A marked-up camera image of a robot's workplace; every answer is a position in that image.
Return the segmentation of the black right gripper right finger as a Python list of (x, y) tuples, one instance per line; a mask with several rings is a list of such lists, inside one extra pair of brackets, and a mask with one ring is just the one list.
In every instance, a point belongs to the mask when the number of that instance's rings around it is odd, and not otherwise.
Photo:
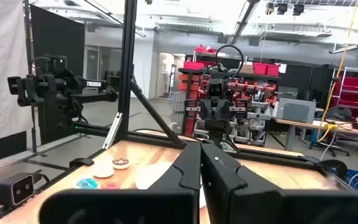
[(358, 190), (287, 190), (214, 144), (201, 145), (211, 224), (358, 224)]

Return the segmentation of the black aluminium frame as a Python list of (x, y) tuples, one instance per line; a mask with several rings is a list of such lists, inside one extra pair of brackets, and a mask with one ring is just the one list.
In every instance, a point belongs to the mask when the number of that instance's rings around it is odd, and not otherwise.
[[(129, 89), (134, 79), (134, 44), (135, 17), (137, 0), (125, 0), (123, 55), (121, 59), (122, 79), (119, 99), (119, 111), (123, 113), (118, 129), (117, 142), (110, 149), (100, 149), (90, 156), (98, 162), (115, 152), (126, 152), (130, 149), (142, 162), (150, 164), (172, 157), (173, 153), (181, 152), (181, 148), (164, 142), (157, 132), (130, 132), (129, 125)], [(242, 154), (233, 153), (241, 164), (252, 168), (262, 177), (277, 174), (286, 187), (294, 189), (340, 190), (348, 189), (348, 185), (326, 168), (317, 167), (310, 162), (302, 162), (293, 152), (280, 151), (262, 147), (243, 145)], [(35, 195), (17, 208), (0, 208), (0, 224), (38, 224), (39, 209), (43, 201), (52, 194), (67, 189), (77, 180), (89, 177), (90, 166), (74, 166), (39, 187)]]

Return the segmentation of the grey metal box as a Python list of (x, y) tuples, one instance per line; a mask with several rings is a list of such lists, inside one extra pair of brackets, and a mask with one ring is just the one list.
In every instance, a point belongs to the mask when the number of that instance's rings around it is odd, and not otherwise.
[(278, 101), (275, 117), (311, 124), (314, 121), (315, 109), (316, 103), (314, 101), (281, 98)]

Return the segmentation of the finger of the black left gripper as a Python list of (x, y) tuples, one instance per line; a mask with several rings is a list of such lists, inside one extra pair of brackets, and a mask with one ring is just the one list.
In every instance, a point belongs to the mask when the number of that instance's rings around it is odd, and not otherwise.
[(230, 116), (230, 104), (228, 100), (218, 100), (218, 119), (228, 120)]
[(203, 120), (212, 120), (213, 119), (213, 110), (211, 100), (202, 100), (201, 101), (201, 119)]

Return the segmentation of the white curtain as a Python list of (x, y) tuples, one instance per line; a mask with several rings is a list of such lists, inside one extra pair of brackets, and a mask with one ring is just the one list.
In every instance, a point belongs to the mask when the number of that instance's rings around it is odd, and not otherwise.
[(20, 107), (9, 91), (8, 77), (27, 74), (22, 0), (0, 0), (0, 139), (32, 127), (29, 107)]

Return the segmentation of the small blue sprinkled donut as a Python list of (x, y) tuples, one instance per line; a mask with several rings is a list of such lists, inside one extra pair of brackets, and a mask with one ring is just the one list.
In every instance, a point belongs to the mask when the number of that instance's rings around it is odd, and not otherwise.
[(75, 187), (77, 189), (97, 189), (98, 183), (92, 178), (85, 178), (85, 179), (80, 179), (76, 183)]

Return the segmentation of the small chocolate donut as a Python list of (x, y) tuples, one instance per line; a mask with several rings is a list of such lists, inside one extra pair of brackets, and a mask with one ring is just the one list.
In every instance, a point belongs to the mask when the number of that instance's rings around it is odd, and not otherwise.
[(125, 158), (118, 158), (112, 160), (112, 166), (114, 169), (123, 170), (129, 167), (129, 160)]

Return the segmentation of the white round plate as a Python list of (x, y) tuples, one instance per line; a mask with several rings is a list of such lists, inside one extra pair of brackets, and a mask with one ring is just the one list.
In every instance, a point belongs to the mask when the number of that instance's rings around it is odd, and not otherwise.
[(139, 167), (135, 177), (136, 188), (141, 190), (148, 189), (171, 165), (172, 162), (158, 162)]

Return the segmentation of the wooden workbench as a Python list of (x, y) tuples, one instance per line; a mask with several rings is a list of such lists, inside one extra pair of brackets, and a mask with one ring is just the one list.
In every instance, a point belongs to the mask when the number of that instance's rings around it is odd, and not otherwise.
[[(323, 122), (321, 124), (321, 121), (313, 121), (313, 123), (302, 123), (302, 122), (290, 121), (290, 120), (278, 119), (278, 118), (274, 118), (273, 120), (280, 124), (288, 124), (289, 125), (288, 131), (287, 131), (287, 138), (285, 140), (285, 146), (284, 146), (284, 149), (286, 151), (293, 150), (293, 145), (294, 145), (294, 142), (296, 139), (296, 135), (295, 135), (296, 127), (303, 128), (303, 129), (322, 129), (322, 130), (327, 129), (326, 123)], [(358, 135), (358, 129), (353, 128), (352, 124), (342, 122), (342, 121), (336, 121), (336, 124), (338, 125), (338, 127), (335, 129), (335, 131), (337, 133), (347, 133), (347, 134), (351, 134), (351, 135)]]

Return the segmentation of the small white pink donut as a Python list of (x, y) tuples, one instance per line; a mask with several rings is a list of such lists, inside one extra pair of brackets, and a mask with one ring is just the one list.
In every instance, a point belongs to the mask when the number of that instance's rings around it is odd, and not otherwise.
[(111, 166), (96, 166), (93, 169), (93, 176), (100, 179), (105, 179), (114, 175), (114, 168)]

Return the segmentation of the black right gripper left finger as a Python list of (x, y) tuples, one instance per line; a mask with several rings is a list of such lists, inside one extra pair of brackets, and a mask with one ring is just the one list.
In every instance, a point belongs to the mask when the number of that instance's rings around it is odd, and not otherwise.
[(199, 224), (201, 144), (189, 143), (145, 190), (72, 189), (42, 204), (40, 224)]

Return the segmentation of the black partition panel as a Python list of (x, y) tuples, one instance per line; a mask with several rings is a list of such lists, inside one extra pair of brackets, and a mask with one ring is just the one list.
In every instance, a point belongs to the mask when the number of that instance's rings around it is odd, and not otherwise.
[[(85, 25), (72, 21), (58, 14), (31, 5), (31, 25), (36, 74), (46, 73), (42, 56), (65, 56), (67, 69), (75, 75), (83, 76), (85, 52)], [(56, 141), (74, 132), (60, 128), (60, 123), (66, 123), (62, 111), (56, 103), (47, 101), (38, 107), (40, 143), (42, 145)]]

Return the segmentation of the black office chair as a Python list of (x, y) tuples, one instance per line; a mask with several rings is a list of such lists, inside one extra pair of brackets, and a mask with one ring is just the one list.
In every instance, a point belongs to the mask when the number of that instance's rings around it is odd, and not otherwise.
[(313, 129), (310, 135), (310, 143), (308, 149), (312, 149), (314, 147), (327, 147), (328, 149), (324, 151), (330, 152), (333, 157), (336, 157), (337, 152), (343, 152), (347, 157), (350, 156), (348, 151), (345, 151), (342, 148), (342, 145), (336, 142), (337, 132), (335, 129), (338, 127), (336, 121), (342, 121), (346, 123), (351, 123), (352, 112), (349, 108), (343, 106), (333, 106), (328, 109), (326, 112), (326, 116), (323, 121), (326, 123), (327, 130), (320, 130), (318, 132), (317, 129)]

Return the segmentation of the silver metal bracket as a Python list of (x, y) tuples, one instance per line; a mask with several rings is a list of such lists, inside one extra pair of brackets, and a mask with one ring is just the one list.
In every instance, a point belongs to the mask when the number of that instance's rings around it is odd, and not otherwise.
[(106, 139), (103, 143), (102, 149), (107, 150), (109, 149), (116, 137), (117, 131), (121, 125), (122, 121), (122, 113), (117, 113), (116, 117), (114, 118), (114, 121), (112, 122), (112, 125), (109, 129), (108, 135), (106, 136)]

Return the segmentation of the black table clamp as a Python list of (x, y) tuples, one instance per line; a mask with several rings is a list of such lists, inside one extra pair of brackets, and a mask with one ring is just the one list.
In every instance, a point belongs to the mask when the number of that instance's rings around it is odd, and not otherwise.
[(347, 165), (339, 160), (329, 159), (324, 161), (319, 161), (316, 163), (317, 166), (334, 169), (334, 173), (341, 180), (346, 179), (347, 175)]
[(81, 167), (81, 166), (92, 166), (94, 161), (88, 158), (76, 158), (69, 162), (69, 168)]

